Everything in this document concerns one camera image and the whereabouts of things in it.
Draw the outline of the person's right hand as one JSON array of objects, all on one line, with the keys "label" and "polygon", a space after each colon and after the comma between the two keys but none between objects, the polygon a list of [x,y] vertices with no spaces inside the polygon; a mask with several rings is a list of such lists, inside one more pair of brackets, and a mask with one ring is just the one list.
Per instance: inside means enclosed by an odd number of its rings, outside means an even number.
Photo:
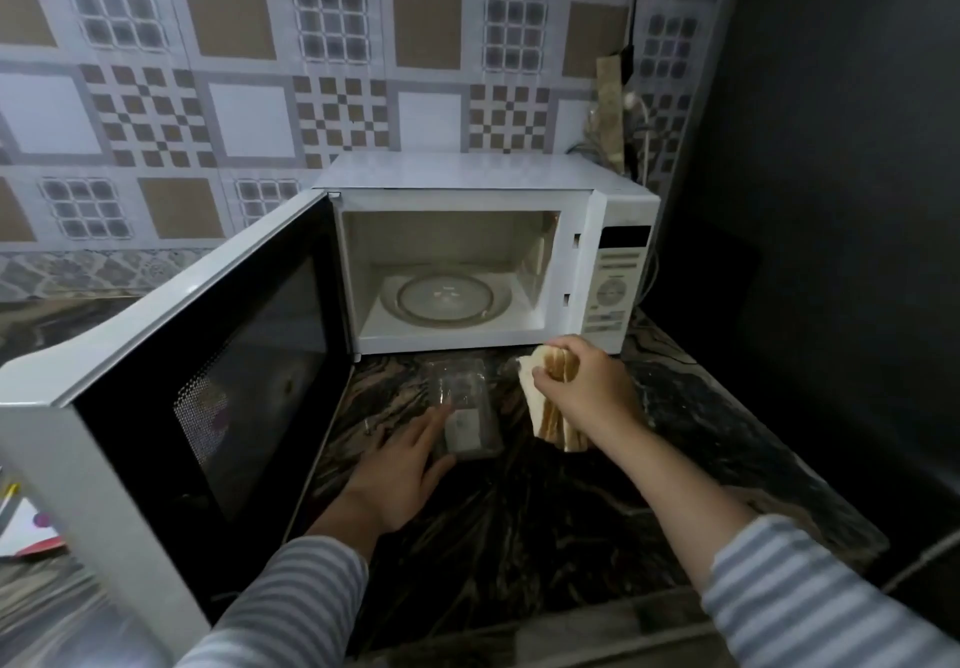
[{"label": "person's right hand", "polygon": [[[546,344],[574,353],[579,371],[574,383],[574,402],[555,404],[561,414],[585,434],[608,458],[623,468],[629,447],[642,430],[642,406],[625,365],[579,335],[549,339]],[[538,376],[548,376],[536,368]]]}]

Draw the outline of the person's left hand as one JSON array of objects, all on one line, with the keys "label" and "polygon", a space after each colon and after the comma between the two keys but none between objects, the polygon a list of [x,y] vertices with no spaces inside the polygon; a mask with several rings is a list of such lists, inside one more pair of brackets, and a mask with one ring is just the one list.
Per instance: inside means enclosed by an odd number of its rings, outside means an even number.
[{"label": "person's left hand", "polygon": [[434,493],[429,468],[450,413],[450,407],[428,407],[358,461],[342,497],[372,518],[379,536],[405,526]]}]

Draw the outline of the stack of bread slices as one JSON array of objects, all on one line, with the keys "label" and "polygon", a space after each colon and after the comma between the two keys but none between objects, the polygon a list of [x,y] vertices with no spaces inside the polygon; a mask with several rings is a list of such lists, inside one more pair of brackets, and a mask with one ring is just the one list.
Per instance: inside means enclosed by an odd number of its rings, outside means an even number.
[{"label": "stack of bread slices", "polygon": [[540,368],[554,381],[569,383],[578,374],[579,358],[572,352],[548,344],[534,348],[531,354],[517,359],[518,380],[531,417],[536,438],[552,444],[565,453],[586,452],[593,445],[565,418],[556,405],[537,387],[533,371]]}]

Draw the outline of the clear plastic container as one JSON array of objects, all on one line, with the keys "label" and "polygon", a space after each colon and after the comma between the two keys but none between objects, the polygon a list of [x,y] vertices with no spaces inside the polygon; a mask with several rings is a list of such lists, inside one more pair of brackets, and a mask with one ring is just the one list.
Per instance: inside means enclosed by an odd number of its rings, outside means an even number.
[{"label": "clear plastic container", "polygon": [[503,441],[484,360],[433,358],[426,360],[424,372],[430,405],[451,409],[434,445],[434,458],[452,454],[464,462],[498,456]]}]

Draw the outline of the person's left forearm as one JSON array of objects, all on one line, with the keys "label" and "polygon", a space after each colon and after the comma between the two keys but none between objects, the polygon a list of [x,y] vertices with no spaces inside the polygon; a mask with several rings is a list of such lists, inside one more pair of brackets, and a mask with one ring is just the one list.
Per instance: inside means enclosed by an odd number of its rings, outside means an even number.
[{"label": "person's left forearm", "polygon": [[174,668],[343,668],[368,580],[344,539],[294,539]]}]

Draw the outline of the person's right forearm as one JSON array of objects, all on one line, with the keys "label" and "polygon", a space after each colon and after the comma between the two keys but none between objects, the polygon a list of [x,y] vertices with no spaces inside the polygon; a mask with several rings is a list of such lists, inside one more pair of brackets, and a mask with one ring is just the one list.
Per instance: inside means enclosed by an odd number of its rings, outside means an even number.
[{"label": "person's right forearm", "polygon": [[740,668],[960,668],[960,642],[630,418],[591,439],[653,509]]}]

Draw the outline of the glass microwave turntable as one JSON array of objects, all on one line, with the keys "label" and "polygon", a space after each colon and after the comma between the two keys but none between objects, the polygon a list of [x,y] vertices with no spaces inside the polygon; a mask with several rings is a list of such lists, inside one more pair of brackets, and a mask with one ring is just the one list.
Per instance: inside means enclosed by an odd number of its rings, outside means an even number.
[{"label": "glass microwave turntable", "polygon": [[461,329],[491,322],[512,304],[511,287],[498,275],[453,271],[388,276],[379,291],[386,311],[428,329]]}]

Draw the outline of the white microwave oven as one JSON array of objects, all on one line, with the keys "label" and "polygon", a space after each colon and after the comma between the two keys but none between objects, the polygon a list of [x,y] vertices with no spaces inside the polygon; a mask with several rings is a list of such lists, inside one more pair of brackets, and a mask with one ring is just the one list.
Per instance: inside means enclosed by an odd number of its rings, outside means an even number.
[{"label": "white microwave oven", "polygon": [[[315,184],[331,203],[359,356],[535,347],[580,335],[621,352],[660,198],[576,154],[346,153]],[[388,276],[497,275],[509,309],[428,329],[380,303]]]}]

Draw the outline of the white microwave door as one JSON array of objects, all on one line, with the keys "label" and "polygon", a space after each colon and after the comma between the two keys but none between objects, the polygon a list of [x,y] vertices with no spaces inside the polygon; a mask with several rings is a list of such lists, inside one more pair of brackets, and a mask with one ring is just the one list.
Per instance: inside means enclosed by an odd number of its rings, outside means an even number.
[{"label": "white microwave door", "polygon": [[0,465],[174,660],[290,539],[351,377],[333,199],[0,367]]}]

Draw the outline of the brown paper bag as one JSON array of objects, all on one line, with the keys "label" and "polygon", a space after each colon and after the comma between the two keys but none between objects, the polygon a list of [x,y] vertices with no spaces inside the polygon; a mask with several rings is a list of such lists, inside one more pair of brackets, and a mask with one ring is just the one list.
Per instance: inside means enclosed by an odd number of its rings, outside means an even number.
[{"label": "brown paper bag", "polygon": [[622,81],[622,53],[595,60],[596,105],[590,112],[586,138],[608,169],[623,177],[627,173],[625,155],[625,114]]}]

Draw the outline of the white paper sheets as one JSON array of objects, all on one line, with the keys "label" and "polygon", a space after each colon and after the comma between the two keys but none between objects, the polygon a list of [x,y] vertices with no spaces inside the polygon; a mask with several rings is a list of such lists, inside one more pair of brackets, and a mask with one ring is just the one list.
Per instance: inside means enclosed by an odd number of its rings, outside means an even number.
[{"label": "white paper sheets", "polygon": [[38,557],[66,547],[49,515],[24,496],[9,469],[0,467],[0,561]]}]

